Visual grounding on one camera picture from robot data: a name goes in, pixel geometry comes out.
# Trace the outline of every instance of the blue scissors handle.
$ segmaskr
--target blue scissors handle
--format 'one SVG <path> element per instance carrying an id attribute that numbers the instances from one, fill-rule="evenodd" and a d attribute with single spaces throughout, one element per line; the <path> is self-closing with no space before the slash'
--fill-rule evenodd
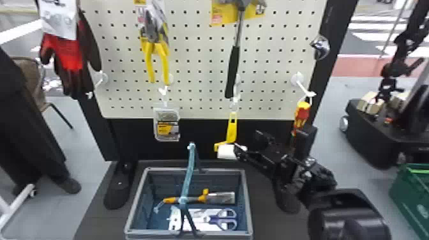
<path id="1" fill-rule="evenodd" d="M 222 209 L 216 215 L 210 215 L 210 224 L 215 224 L 222 230 L 235 230 L 237 228 L 237 213 L 231 208 Z M 222 224 L 226 223 L 226 229 L 222 227 Z"/>

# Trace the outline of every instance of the basket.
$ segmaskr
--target basket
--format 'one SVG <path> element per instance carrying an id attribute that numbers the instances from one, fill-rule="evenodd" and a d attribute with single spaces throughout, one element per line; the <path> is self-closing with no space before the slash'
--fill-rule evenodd
<path id="1" fill-rule="evenodd" d="M 164 205 L 158 214 L 153 212 L 162 199 L 180 196 L 186 169 L 145 169 L 126 222 L 126 239 L 177 239 L 177 231 L 168 230 L 170 206 Z M 250 214 L 247 183 L 241 169 L 204 169 L 195 171 L 189 187 L 189 196 L 201 195 L 204 188 L 210 192 L 234 191 L 236 203 L 227 206 L 237 213 L 237 229 L 216 232 L 201 232 L 202 239 L 252 239 L 253 227 Z M 189 208 L 225 208 L 221 205 L 189 204 Z M 181 239 L 194 239 L 185 234 Z"/>
<path id="2" fill-rule="evenodd" d="M 429 239 L 429 164 L 405 164 L 390 197 L 420 239 Z"/>

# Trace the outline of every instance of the green crate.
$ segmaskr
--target green crate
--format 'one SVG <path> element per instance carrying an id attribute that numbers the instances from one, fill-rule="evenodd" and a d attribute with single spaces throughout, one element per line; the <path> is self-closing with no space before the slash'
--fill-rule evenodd
<path id="1" fill-rule="evenodd" d="M 405 164 L 389 191 L 421 240 L 429 240 L 429 164 Z"/>

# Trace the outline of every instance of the hammer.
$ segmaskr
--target hammer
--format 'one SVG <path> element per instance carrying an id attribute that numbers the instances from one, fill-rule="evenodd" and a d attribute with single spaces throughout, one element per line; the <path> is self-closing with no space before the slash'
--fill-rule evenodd
<path id="1" fill-rule="evenodd" d="M 234 84 L 236 83 L 236 75 L 240 58 L 240 39 L 241 31 L 243 30 L 243 19 L 245 17 L 246 7 L 251 1 L 252 0 L 235 0 L 238 7 L 238 27 L 236 32 L 236 41 L 232 46 L 231 55 L 229 57 L 228 81 L 225 88 L 226 98 L 232 98 L 234 96 Z"/>

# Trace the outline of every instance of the scissors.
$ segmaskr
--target scissors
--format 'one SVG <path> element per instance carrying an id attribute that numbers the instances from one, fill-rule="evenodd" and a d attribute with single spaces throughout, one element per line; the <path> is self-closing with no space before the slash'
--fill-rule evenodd
<path id="1" fill-rule="evenodd" d="M 237 228 L 237 213 L 231 208 L 224 208 L 219 211 L 216 215 L 207 215 L 201 220 L 194 219 L 194 222 L 203 222 L 208 224 L 217 225 L 220 229 L 226 230 L 235 230 Z"/>
<path id="2" fill-rule="evenodd" d="M 162 34 L 160 34 L 160 28 L 158 27 L 156 20 L 152 17 L 151 12 L 148 10 L 145 11 L 145 27 L 148 43 L 146 44 L 144 50 L 146 53 L 145 61 L 147 66 L 147 72 L 149 74 L 149 81 L 151 83 L 155 83 L 155 74 L 152 65 L 152 54 L 156 50 L 161 58 L 163 65 L 164 84 L 170 85 L 169 62 L 167 61 L 168 51 L 161 44 Z"/>

